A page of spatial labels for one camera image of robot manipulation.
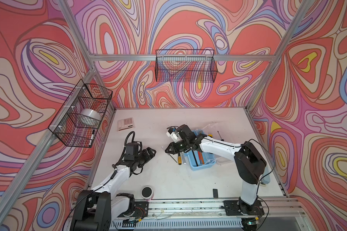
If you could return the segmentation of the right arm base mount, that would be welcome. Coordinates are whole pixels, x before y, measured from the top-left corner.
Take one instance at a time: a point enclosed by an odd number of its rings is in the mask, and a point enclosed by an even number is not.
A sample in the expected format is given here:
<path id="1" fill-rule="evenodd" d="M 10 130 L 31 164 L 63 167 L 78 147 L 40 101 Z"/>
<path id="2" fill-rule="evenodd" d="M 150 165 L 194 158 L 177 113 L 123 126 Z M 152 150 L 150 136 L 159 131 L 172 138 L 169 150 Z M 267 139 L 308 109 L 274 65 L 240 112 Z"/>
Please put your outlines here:
<path id="1" fill-rule="evenodd" d="M 260 200 L 256 200 L 252 205 L 242 200 L 225 200 L 221 208 L 225 210 L 227 216 L 261 217 L 265 214 Z"/>

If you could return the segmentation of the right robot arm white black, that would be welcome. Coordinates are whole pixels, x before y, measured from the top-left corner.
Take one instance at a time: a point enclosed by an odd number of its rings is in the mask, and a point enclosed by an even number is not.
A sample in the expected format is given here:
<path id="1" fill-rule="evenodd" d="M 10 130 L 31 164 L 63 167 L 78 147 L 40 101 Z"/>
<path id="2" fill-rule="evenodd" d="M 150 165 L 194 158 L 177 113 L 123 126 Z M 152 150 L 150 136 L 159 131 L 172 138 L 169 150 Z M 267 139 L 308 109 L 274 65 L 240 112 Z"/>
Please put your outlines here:
<path id="1" fill-rule="evenodd" d="M 195 134 L 187 125 L 167 128 L 167 136 L 172 139 L 165 152 L 178 155 L 190 151 L 211 153 L 234 161 L 242 182 L 239 206 L 250 209 L 257 201 L 258 186 L 267 166 L 266 160 L 253 143 L 246 141 L 235 144 L 216 140 L 209 135 Z"/>

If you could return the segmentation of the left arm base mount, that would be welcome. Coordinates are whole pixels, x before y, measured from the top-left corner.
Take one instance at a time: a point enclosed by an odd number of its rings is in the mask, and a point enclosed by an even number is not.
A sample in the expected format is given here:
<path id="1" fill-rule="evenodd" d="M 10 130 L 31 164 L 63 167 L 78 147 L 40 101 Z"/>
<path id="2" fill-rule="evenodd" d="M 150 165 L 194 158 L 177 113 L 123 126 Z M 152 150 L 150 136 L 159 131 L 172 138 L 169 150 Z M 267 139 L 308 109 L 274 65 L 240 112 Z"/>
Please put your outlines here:
<path id="1" fill-rule="evenodd" d="M 127 197 L 116 197 L 111 201 L 111 219 L 117 217 L 145 218 L 148 216 L 149 202 L 135 201 L 132 202 Z"/>

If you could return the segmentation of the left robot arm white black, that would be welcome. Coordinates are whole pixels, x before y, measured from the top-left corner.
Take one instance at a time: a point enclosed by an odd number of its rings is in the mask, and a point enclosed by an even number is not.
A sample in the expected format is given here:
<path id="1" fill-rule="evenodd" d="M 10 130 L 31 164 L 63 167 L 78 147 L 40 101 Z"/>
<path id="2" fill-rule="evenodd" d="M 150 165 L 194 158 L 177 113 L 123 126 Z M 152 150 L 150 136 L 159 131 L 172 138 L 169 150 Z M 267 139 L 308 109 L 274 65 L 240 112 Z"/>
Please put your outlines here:
<path id="1" fill-rule="evenodd" d="M 144 149 L 139 141 L 125 144 L 118 162 L 112 166 L 112 172 L 96 187 L 79 194 L 70 212 L 72 221 L 69 230 L 108 231 L 119 216 L 126 217 L 127 224 L 135 224 L 145 218 L 147 208 L 137 205 L 133 194 L 119 193 L 118 190 L 155 155 L 156 150 L 150 147 Z"/>

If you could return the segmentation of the blue plastic tool box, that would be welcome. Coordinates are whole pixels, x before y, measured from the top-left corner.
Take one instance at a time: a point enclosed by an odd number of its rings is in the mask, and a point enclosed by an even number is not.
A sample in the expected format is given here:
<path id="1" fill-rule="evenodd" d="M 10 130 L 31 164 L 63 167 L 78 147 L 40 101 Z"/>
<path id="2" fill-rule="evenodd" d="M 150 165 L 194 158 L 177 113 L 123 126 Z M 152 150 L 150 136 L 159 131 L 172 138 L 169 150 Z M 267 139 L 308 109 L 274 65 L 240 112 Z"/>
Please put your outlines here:
<path id="1" fill-rule="evenodd" d="M 193 171 L 202 170 L 212 167 L 216 163 L 214 154 L 204 152 L 200 148 L 200 142 L 209 136 L 203 134 L 202 131 L 190 130 L 189 134 L 184 138 L 184 153 L 187 153 L 190 167 Z"/>

